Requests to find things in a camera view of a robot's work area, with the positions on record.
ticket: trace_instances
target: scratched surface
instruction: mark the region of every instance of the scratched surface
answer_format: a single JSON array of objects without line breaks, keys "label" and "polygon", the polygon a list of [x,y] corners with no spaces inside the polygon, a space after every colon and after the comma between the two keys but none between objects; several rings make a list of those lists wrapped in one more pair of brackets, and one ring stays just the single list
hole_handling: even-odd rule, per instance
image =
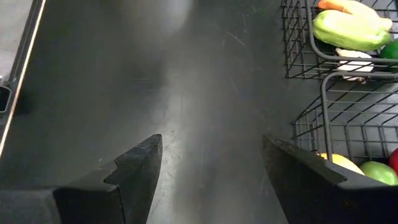
[{"label": "scratched surface", "polygon": [[286,223],[261,136],[289,139],[318,82],[284,78],[280,2],[117,2],[47,0],[2,182],[66,184],[160,133],[148,223]]}]

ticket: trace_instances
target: carrot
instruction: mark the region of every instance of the carrot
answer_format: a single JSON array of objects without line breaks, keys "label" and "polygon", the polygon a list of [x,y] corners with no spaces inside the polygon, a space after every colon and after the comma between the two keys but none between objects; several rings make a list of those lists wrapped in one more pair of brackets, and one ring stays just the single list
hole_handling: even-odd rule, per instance
[{"label": "carrot", "polygon": [[318,8],[320,8],[320,9],[334,9],[334,10],[337,10],[337,11],[340,11],[340,12],[349,13],[347,10],[345,10],[344,6],[339,5],[337,2],[328,1],[328,0],[321,0],[318,3]]}]

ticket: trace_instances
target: yellow fruit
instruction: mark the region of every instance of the yellow fruit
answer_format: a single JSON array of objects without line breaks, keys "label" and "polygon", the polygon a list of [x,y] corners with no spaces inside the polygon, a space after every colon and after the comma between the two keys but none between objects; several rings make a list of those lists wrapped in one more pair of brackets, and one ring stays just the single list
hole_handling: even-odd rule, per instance
[{"label": "yellow fruit", "polygon": [[[321,153],[319,156],[321,156],[324,159],[328,159],[328,154],[326,153]],[[334,164],[352,170],[356,173],[365,175],[358,166],[356,166],[353,162],[351,162],[349,159],[345,158],[344,156],[341,156],[339,154],[332,154],[331,158],[333,159]]]}]

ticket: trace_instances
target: red apple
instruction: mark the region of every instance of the red apple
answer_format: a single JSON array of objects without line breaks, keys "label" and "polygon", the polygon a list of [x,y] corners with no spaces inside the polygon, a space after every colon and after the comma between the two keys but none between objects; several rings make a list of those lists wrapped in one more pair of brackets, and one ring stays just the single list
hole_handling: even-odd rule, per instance
[{"label": "red apple", "polygon": [[398,174],[398,149],[394,150],[394,152],[391,153],[390,159],[389,159],[389,165]]}]

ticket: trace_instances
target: metal wire basket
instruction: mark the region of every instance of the metal wire basket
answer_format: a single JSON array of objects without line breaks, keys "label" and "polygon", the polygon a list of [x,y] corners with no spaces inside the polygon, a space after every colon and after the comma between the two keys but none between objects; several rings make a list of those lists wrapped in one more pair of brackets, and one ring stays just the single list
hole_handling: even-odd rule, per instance
[{"label": "metal wire basket", "polygon": [[357,164],[385,162],[398,148],[398,84],[393,79],[365,85],[334,79],[344,74],[332,73],[322,81],[320,96],[294,122],[295,143],[317,153],[341,154]]},{"label": "metal wire basket", "polygon": [[[322,79],[331,72],[338,72],[339,66],[348,63],[357,65],[349,72],[358,71],[365,66],[372,66],[371,72],[389,73],[398,70],[398,60],[378,58],[380,50],[366,52],[372,58],[339,57],[335,53],[336,47],[314,38],[312,20],[321,12],[317,8],[318,2],[319,0],[282,1],[286,77]],[[398,37],[398,10],[395,0],[359,2],[375,9],[379,16],[390,18],[393,21],[391,33],[394,38]]]}]

